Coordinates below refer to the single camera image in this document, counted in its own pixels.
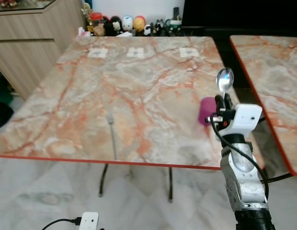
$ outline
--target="marble table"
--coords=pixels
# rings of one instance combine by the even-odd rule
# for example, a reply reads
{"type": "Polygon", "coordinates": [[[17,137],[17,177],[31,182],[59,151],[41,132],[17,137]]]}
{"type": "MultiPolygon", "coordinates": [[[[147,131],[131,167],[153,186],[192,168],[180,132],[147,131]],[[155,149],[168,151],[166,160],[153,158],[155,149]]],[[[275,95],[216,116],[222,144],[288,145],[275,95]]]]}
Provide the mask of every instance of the marble table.
{"type": "Polygon", "coordinates": [[[78,37],[0,135],[0,157],[220,169],[197,117],[222,67],[210,37],[78,37]]]}
{"type": "Polygon", "coordinates": [[[289,171],[297,176],[297,38],[230,37],[289,171]]]}

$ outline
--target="magenta cup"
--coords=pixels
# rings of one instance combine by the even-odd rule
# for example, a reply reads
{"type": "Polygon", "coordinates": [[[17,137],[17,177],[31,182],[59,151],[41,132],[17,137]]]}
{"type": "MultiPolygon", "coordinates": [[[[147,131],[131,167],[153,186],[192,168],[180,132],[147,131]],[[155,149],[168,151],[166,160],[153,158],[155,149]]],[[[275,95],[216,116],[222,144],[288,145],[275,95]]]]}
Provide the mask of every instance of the magenta cup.
{"type": "Polygon", "coordinates": [[[201,106],[200,106],[200,113],[198,116],[198,122],[201,123],[204,126],[209,126],[210,123],[205,122],[205,118],[210,116],[212,113],[216,112],[216,102],[213,97],[205,97],[201,101],[201,106]]]}

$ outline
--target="cable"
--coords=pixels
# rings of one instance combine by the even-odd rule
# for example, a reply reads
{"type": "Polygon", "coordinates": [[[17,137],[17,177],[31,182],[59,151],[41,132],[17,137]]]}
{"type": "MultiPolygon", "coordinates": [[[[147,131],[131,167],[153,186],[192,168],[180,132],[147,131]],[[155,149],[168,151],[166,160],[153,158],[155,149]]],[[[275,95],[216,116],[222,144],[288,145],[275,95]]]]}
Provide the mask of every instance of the cable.
{"type": "Polygon", "coordinates": [[[217,131],[217,128],[215,126],[215,122],[213,120],[214,118],[214,115],[217,115],[217,113],[212,113],[210,115],[210,123],[211,123],[211,126],[212,126],[212,129],[214,130],[216,136],[223,142],[225,143],[228,147],[230,147],[231,149],[235,150],[237,153],[239,153],[242,157],[245,157],[246,159],[248,159],[254,166],[255,168],[258,170],[260,176],[262,177],[263,179],[263,183],[264,183],[264,194],[265,194],[265,197],[267,198],[268,200],[268,197],[269,197],[269,184],[267,182],[267,178],[264,174],[264,172],[262,171],[262,169],[259,167],[259,165],[251,158],[249,157],[247,154],[245,154],[244,152],[242,152],[240,149],[236,148],[235,146],[233,146],[232,144],[230,144],[227,140],[225,140],[220,134],[219,132],[217,131]]]}
{"type": "Polygon", "coordinates": [[[263,122],[263,121],[265,121],[265,117],[260,118],[260,119],[258,120],[258,123],[257,123],[257,124],[259,124],[259,123],[261,123],[261,122],[263,122]]]}
{"type": "Polygon", "coordinates": [[[290,173],[287,173],[287,174],[284,174],[284,175],[281,175],[281,176],[269,178],[269,179],[267,179],[267,182],[272,183],[272,182],[276,182],[276,181],[281,181],[281,180],[287,179],[287,178],[292,177],[292,176],[293,175],[291,175],[290,173]]]}
{"type": "Polygon", "coordinates": [[[46,225],[44,228],[42,228],[42,230],[45,230],[47,229],[49,226],[53,225],[53,224],[56,224],[58,222],[61,222],[61,221],[66,221],[66,222],[70,222],[70,223],[73,223],[75,224],[76,226],[80,225],[80,221],[81,221],[81,217],[77,217],[75,219],[57,219],[57,220],[54,220],[53,222],[49,223],[48,225],[46,225]]]}

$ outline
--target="wooden cabinet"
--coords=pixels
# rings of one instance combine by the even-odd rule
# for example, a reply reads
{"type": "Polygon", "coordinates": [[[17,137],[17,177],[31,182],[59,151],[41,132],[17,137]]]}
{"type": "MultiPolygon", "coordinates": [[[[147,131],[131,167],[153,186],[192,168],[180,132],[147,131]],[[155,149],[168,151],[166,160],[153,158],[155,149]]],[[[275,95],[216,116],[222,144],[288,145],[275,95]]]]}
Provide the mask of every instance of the wooden cabinet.
{"type": "Polygon", "coordinates": [[[84,27],[80,0],[43,10],[0,12],[0,71],[26,99],[84,27]]]}

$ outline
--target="marble floor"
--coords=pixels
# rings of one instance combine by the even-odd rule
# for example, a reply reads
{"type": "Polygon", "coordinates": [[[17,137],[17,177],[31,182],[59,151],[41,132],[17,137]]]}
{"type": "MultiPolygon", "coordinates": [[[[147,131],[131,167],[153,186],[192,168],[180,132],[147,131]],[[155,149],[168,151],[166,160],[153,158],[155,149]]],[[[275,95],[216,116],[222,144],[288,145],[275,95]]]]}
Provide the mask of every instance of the marble floor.
{"type": "MultiPolygon", "coordinates": [[[[269,128],[260,124],[254,134],[268,175],[285,173],[269,128]]],[[[221,171],[173,169],[173,203],[167,168],[110,165],[99,197],[102,171],[102,164],[0,158],[0,229],[38,230],[85,211],[97,211],[106,230],[235,229],[221,171]]],[[[269,207],[277,230],[297,230],[297,178],[270,184],[269,207]]],[[[49,229],[78,227],[62,222],[49,229]]]]}

